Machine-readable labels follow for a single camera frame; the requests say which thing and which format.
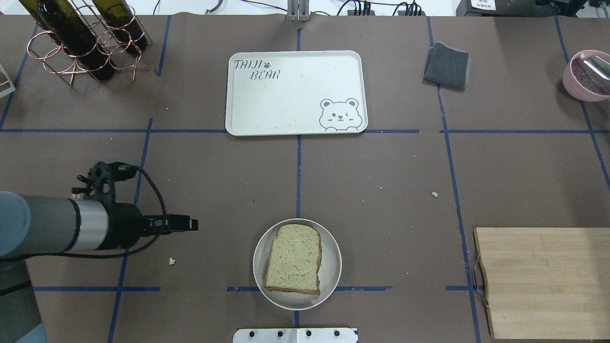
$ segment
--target bread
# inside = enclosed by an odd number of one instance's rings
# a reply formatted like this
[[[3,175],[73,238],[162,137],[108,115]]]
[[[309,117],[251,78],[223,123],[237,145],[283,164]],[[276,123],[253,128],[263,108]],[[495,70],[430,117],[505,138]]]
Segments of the bread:
[[[320,233],[306,225],[280,227],[273,239],[265,288],[269,291],[320,295]]]

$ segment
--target white floor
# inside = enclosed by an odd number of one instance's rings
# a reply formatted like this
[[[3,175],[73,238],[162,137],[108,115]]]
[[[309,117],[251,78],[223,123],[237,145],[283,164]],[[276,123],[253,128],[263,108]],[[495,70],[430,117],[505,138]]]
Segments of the white floor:
[[[258,0],[278,7],[286,8],[287,0]],[[431,16],[455,16],[455,9],[460,0],[417,0],[427,15]],[[401,0],[387,0],[389,4],[400,3]],[[134,7],[137,14],[153,14],[153,8],[157,0],[127,0]],[[161,0],[155,14],[174,14],[178,12],[191,12],[204,14],[207,9],[216,6],[217,0]],[[342,0],[310,0],[310,11],[324,11],[331,15],[336,15],[339,7],[343,4]],[[346,14],[346,9],[353,8],[348,4],[342,11]],[[372,5],[376,15],[391,15],[395,6]],[[0,0],[0,12],[4,14],[27,14],[18,0]],[[220,8],[213,14],[267,14],[283,13],[277,9],[270,9],[262,5],[249,4],[241,0],[224,0]],[[601,9],[595,9],[585,5],[585,9],[578,12],[580,17],[603,18],[604,13]]]

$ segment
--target bear ear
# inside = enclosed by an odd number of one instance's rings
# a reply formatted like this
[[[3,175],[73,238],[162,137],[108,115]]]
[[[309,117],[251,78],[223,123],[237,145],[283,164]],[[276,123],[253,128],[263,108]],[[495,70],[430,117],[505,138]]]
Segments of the bear ear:
[[[322,108],[325,108],[326,106],[332,104],[332,100],[330,99],[324,99],[322,100],[322,102],[320,103],[320,106],[322,106]]]
[[[349,98],[345,102],[354,107],[358,107],[358,100],[356,100],[356,99]]]

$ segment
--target gray cloth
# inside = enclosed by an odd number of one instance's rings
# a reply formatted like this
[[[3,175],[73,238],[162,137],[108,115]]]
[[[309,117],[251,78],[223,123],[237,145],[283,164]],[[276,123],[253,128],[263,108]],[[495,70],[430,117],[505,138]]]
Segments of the gray cloth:
[[[456,88],[465,88],[470,74],[470,55],[436,42],[428,51],[423,78]]]

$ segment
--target round plate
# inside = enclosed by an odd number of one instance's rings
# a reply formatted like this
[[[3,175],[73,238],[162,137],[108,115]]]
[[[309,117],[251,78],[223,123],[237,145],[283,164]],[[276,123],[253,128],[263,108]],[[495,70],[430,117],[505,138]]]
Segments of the round plate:
[[[320,295],[269,291],[265,288],[264,279],[265,272],[267,271],[267,264],[269,262],[269,254],[271,253],[271,245],[276,233],[278,232],[278,229],[286,224],[307,225],[318,230],[320,233],[322,244],[322,261],[318,271],[318,278],[320,279]],[[267,298],[270,302],[278,305],[281,308],[294,311],[309,309],[321,304],[334,292],[335,287],[337,287],[339,278],[341,277],[341,251],[339,250],[339,245],[337,245],[335,238],[326,228],[324,228],[324,226],[321,226],[320,224],[308,219],[287,219],[273,225],[260,238],[259,243],[256,245],[256,249],[254,250],[252,268],[256,286],[259,287],[261,293],[263,293],[265,298]]]

